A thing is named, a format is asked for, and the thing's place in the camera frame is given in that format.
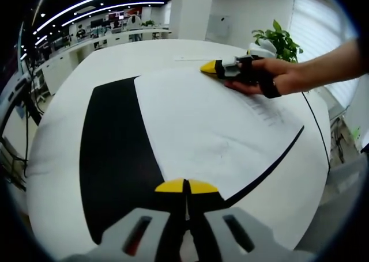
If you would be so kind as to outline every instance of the potted plant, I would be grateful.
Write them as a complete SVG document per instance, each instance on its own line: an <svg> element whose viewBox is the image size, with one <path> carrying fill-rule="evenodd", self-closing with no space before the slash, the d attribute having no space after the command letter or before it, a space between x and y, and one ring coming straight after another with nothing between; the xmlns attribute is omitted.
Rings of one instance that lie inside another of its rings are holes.
<svg viewBox="0 0 369 262"><path fill-rule="evenodd" d="M303 53L303 50L293 42L289 33L282 30L281 25L274 20L274 31L271 30L254 30L253 37L256 38L255 43L259 44L259 39L268 39L277 49L277 59L286 60L287 62L298 62L297 54Z"/></svg>
<svg viewBox="0 0 369 262"><path fill-rule="evenodd" d="M155 22L153 20L148 20L146 21L146 26L149 27L149 26L154 26L155 25Z"/></svg>

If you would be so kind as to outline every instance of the round white table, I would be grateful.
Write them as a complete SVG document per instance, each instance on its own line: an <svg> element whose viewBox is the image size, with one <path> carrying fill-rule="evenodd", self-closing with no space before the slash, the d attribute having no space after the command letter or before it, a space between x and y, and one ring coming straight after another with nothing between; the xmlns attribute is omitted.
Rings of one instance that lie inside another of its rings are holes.
<svg viewBox="0 0 369 262"><path fill-rule="evenodd" d="M81 134L93 89L163 68L200 67L205 60L245 52L206 41L141 41L96 51L72 72L42 118L27 169L32 229L52 257L86 253L96 246L84 217L79 176ZM306 95L330 150L326 104L315 92ZM269 226L279 244L293 249L318 208L328 167L321 136L303 96L292 94L279 101L300 119L304 131L278 167L234 206Z"/></svg>

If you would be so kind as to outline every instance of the white paper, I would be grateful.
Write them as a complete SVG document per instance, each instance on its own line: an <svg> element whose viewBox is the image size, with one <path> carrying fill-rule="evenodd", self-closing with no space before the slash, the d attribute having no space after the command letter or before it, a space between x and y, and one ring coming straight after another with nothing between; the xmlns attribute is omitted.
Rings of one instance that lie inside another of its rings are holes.
<svg viewBox="0 0 369 262"><path fill-rule="evenodd" d="M223 59L223 58L221 56L175 56L174 57L174 61L201 60L201 61L204 61L204 62L208 62L208 61L211 61L211 60L220 60L220 59Z"/></svg>
<svg viewBox="0 0 369 262"><path fill-rule="evenodd" d="M224 199L259 177L302 128L278 102L244 96L194 68L143 75L135 87L165 181L204 181Z"/></svg>

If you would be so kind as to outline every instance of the window blinds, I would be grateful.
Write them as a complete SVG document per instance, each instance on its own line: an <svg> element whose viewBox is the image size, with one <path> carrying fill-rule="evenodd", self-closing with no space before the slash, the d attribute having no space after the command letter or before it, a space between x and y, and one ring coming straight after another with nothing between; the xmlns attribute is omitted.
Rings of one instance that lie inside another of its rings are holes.
<svg viewBox="0 0 369 262"><path fill-rule="evenodd" d="M295 0L290 26L291 38L304 50L299 62L321 56L354 37L353 29L323 0ZM333 83L325 88L346 109L355 94L358 79Z"/></svg>

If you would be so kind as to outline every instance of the desk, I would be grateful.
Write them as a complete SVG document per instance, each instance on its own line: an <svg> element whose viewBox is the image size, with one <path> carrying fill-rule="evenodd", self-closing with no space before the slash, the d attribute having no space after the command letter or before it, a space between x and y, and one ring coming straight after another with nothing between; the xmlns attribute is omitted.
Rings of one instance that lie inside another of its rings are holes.
<svg viewBox="0 0 369 262"><path fill-rule="evenodd" d="M153 33L161 33L163 38L167 39L170 31L166 29L153 28L140 29L116 34L110 33L95 39L85 39L51 54L52 58L40 65L36 69L36 73L38 71L43 72L50 94L54 95L82 60L87 58L87 56L95 50L93 47L94 43L106 40L108 42L108 47L111 47L117 44L128 43L129 36L138 33L143 34L145 39L152 39Z"/></svg>
<svg viewBox="0 0 369 262"><path fill-rule="evenodd" d="M96 51L73 71L42 118L27 169L32 229L54 258L85 253L96 246L84 217L79 176L81 134L92 90L166 67L200 67L204 63L193 57L241 56L245 52L205 41L140 41ZM192 59L178 60L179 56ZM307 98L330 150L326 105L314 92ZM303 96L292 94L278 101L295 113L305 129L281 164L235 206L271 227L276 241L293 249L318 208L328 169L317 125Z"/></svg>

